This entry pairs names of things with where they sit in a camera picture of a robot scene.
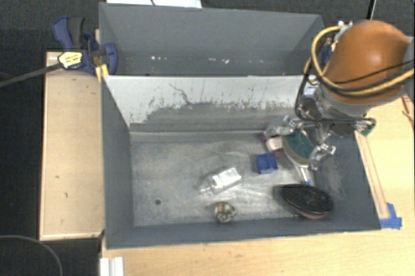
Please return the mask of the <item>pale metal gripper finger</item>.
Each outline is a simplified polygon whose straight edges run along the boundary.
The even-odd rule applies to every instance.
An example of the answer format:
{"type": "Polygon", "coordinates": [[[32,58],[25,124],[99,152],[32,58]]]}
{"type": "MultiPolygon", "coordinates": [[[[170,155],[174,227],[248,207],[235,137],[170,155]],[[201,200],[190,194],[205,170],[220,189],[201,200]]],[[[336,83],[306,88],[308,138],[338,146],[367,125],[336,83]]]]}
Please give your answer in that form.
{"type": "Polygon", "coordinates": [[[280,115],[271,120],[265,128],[263,135],[265,139],[270,139],[275,136],[286,136],[291,134],[296,129],[296,121],[288,115],[280,115]]]}
{"type": "Polygon", "coordinates": [[[321,164],[328,158],[333,157],[337,147],[331,142],[330,137],[317,140],[309,157],[309,166],[312,170],[318,170],[321,164]]]}

